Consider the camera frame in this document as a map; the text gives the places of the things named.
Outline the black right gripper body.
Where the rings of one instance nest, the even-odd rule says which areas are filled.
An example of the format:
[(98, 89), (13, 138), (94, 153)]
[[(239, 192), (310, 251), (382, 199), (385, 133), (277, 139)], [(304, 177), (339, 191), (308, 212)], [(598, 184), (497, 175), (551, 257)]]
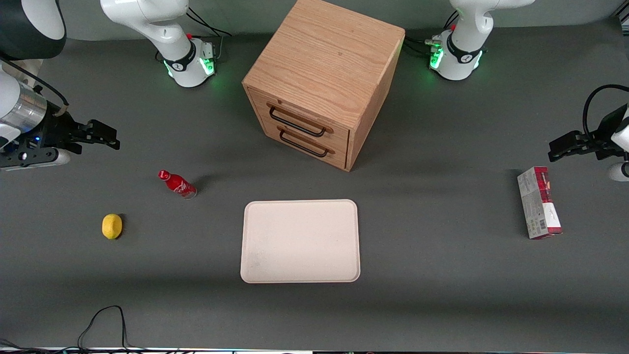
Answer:
[(74, 121), (68, 112), (56, 116), (46, 114), (34, 129), (14, 140), (17, 148), (42, 149), (60, 148), (71, 152), (80, 152), (81, 144), (88, 143), (85, 125)]

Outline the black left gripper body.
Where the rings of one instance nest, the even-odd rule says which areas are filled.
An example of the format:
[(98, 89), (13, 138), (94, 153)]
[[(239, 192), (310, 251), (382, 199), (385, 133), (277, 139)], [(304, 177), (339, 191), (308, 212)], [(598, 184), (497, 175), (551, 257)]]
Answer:
[(627, 104), (607, 114), (600, 121), (598, 129), (591, 133), (588, 153), (594, 153), (597, 160), (608, 157), (628, 159), (628, 106)]

